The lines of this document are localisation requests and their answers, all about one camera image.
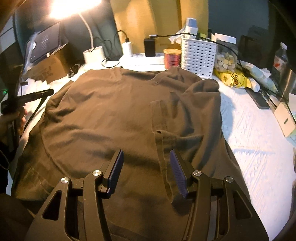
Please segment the dark brown t-shirt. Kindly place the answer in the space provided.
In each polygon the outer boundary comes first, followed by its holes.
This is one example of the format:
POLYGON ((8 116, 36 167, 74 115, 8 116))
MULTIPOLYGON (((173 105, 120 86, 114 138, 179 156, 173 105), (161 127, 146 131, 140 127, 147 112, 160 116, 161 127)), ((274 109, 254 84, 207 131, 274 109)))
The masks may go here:
POLYGON ((48 100, 18 159, 12 196, 35 213, 61 178, 83 178, 121 149, 118 185, 104 202, 112 239, 180 240, 191 204, 179 194, 172 149, 194 169, 232 176, 248 191, 220 106, 217 81, 178 67, 89 70, 48 100))

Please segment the brown cardboard box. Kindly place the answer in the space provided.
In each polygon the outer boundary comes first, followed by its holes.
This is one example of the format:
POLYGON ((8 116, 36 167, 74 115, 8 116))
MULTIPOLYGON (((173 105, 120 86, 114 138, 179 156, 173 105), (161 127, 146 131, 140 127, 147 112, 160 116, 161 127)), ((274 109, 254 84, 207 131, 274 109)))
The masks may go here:
POLYGON ((51 83, 65 77, 75 64, 76 59, 67 43, 23 73, 22 78, 23 80, 31 78, 35 81, 41 80, 51 83))

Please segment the black tablet screen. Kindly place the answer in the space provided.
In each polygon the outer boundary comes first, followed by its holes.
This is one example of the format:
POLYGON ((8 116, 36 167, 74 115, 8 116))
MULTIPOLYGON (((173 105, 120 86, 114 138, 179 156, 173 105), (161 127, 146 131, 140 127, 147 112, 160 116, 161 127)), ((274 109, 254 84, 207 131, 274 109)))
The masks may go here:
POLYGON ((60 22, 49 26, 41 32, 33 34, 26 43, 25 60, 37 64, 46 58, 48 53, 68 43, 60 22))

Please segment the yellow duck snack bag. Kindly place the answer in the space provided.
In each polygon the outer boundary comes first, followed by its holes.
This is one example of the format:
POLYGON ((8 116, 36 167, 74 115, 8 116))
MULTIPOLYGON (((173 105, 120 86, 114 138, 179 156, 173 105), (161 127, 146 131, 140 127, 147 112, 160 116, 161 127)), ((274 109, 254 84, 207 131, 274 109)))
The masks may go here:
POLYGON ((226 73, 214 69, 214 74, 227 86, 235 88, 251 88, 251 81, 242 72, 226 73))

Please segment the white desk lamp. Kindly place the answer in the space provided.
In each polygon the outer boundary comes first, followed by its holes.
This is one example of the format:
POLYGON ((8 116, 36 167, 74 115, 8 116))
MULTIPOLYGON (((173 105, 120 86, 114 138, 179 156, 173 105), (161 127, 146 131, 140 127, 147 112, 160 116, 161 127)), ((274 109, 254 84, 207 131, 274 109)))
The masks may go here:
POLYGON ((102 1, 99 1, 99 0, 81 0, 81 1, 57 0, 57 1, 52 1, 50 6, 49 17, 52 19, 63 20, 73 15, 78 15, 81 18, 90 36, 90 49, 85 50, 83 52, 84 61, 88 65, 91 64, 91 61, 99 60, 99 59, 103 60, 104 52, 101 46, 99 47, 94 46, 94 37, 93 37, 92 30, 88 22, 82 16, 82 13, 99 6, 101 2, 102 1))

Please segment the white power strip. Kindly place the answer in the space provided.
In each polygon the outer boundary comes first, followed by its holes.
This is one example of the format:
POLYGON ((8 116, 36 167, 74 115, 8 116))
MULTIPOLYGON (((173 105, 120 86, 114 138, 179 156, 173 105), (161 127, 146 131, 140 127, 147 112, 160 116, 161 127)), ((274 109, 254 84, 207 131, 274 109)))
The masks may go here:
POLYGON ((131 57, 123 55, 119 66, 132 71, 165 71, 164 53, 156 53, 153 57, 146 57, 145 53, 133 54, 131 57))

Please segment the red tin can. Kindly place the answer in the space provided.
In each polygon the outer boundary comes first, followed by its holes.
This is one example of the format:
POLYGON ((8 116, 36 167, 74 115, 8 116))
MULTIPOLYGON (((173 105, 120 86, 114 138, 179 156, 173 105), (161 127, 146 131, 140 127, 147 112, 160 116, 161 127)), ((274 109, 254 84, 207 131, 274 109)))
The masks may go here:
POLYGON ((166 69, 180 66, 182 51, 179 49, 164 49, 164 65, 166 69))

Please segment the white perforated plastic basket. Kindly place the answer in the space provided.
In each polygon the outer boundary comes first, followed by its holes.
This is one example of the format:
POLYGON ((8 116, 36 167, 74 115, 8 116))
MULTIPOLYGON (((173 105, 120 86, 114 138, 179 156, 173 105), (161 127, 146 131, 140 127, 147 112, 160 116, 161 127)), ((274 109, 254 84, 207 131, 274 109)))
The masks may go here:
POLYGON ((181 68, 203 78, 213 74, 217 44, 204 40, 182 38, 181 68))

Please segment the white small box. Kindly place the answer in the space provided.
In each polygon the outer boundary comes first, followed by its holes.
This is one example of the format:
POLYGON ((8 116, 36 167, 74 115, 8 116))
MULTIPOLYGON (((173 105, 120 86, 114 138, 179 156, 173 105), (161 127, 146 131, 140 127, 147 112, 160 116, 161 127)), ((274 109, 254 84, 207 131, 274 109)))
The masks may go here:
POLYGON ((274 116, 286 138, 295 135, 295 122, 285 103, 280 102, 274 111, 274 116))

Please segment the clear jar with white lid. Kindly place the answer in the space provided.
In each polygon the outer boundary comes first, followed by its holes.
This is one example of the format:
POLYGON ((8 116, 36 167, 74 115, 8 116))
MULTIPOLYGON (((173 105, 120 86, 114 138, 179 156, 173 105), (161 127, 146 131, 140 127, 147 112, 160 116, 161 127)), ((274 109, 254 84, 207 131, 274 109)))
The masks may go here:
POLYGON ((238 62, 236 38, 215 33, 212 39, 217 43, 215 70, 225 73, 234 73, 238 62))

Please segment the tissue pack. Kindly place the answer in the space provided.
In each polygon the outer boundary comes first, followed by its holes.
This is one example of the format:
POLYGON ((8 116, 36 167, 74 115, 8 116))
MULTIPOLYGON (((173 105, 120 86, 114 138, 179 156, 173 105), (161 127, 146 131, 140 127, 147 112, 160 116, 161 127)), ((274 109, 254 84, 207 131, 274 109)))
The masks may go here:
POLYGON ((241 61, 242 66, 247 69, 251 75, 251 77, 248 77, 248 79, 251 82, 251 87, 254 92, 259 92, 261 87, 265 87, 273 92, 278 92, 277 88, 272 81, 271 77, 271 72, 264 68, 264 69, 259 69, 255 65, 241 61))

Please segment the white usb charger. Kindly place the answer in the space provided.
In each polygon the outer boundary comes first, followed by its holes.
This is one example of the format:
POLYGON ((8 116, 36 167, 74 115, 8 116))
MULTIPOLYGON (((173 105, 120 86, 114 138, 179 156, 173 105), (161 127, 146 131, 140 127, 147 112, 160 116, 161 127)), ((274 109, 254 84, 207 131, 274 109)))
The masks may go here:
POLYGON ((123 56, 125 57, 131 57, 133 55, 132 52, 132 42, 129 38, 126 38, 125 41, 122 43, 122 52, 123 56))

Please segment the black power adapter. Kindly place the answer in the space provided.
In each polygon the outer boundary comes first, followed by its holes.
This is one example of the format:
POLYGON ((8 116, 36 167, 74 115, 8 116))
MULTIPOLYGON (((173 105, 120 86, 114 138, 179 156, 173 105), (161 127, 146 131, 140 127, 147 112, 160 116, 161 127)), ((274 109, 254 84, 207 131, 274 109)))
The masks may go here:
POLYGON ((144 39, 144 53, 146 57, 156 56, 156 47, 154 38, 144 39))

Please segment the blue white bottle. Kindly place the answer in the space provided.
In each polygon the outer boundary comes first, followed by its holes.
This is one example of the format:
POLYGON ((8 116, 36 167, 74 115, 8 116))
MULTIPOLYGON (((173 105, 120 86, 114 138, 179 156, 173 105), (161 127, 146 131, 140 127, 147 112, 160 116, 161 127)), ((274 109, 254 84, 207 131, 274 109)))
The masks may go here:
POLYGON ((185 34, 184 37, 187 39, 196 39, 198 33, 198 24, 195 18, 187 18, 185 25, 185 34))

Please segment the plastic water bottle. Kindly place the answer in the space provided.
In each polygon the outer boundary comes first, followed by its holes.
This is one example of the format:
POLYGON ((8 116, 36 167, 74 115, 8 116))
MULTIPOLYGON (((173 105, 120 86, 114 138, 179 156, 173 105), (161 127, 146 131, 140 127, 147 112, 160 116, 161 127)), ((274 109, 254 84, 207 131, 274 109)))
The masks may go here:
POLYGON ((274 61, 271 70, 271 79, 274 81, 275 85, 278 85, 280 83, 281 75, 286 69, 287 64, 287 45, 281 42, 280 48, 276 51, 274 55, 274 61))

